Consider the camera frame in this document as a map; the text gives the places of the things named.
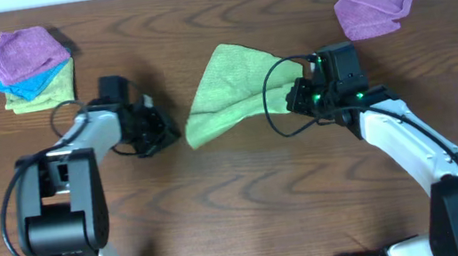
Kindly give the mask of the light green cloth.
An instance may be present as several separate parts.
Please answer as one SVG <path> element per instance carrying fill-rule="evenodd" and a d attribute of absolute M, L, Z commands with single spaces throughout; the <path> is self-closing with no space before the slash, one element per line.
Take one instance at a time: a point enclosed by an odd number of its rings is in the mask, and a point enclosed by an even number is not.
<path fill-rule="evenodd" d="M 300 63 L 242 45 L 218 45 L 189 111 L 188 144 L 200 148 L 247 117 L 286 114 L 285 96 L 302 73 Z"/>

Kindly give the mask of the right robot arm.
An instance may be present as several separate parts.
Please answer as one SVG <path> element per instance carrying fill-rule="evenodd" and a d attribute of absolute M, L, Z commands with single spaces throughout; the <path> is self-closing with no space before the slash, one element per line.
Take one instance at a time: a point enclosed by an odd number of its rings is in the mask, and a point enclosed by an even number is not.
<path fill-rule="evenodd" d="M 383 85 L 364 77 L 299 78 L 289 111 L 344 126 L 400 165 L 430 197 L 429 232 L 386 249 L 386 256 L 458 256 L 458 146 L 414 115 Z"/>

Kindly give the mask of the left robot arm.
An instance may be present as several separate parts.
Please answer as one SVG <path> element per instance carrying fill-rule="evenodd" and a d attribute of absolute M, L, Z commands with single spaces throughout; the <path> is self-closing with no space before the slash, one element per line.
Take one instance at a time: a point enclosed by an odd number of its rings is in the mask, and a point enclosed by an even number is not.
<path fill-rule="evenodd" d="M 0 214 L 16 201 L 19 246 L 9 239 L 5 245 L 13 256 L 119 256 L 108 238 L 100 164 L 119 145 L 128 145 L 131 156 L 152 157 L 179 136 L 148 95 L 81 106 L 53 146 L 16 162 Z"/>

